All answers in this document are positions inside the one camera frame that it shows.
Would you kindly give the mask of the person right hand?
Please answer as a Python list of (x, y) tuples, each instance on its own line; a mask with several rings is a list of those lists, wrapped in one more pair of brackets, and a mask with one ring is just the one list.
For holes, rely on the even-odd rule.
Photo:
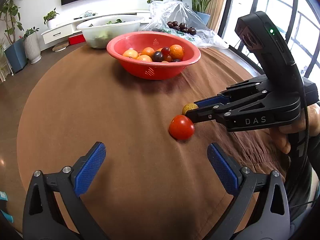
[[(309, 117), (309, 135), (315, 137), (319, 135), (319, 105), (313, 104), (307, 107)], [(302, 111), (299, 119), (292, 124), (272, 127), (269, 129), (270, 136), (276, 147), (283, 153), (288, 154), (291, 150), (291, 144), (287, 138), (288, 134), (299, 133), (306, 129), (305, 113)]]

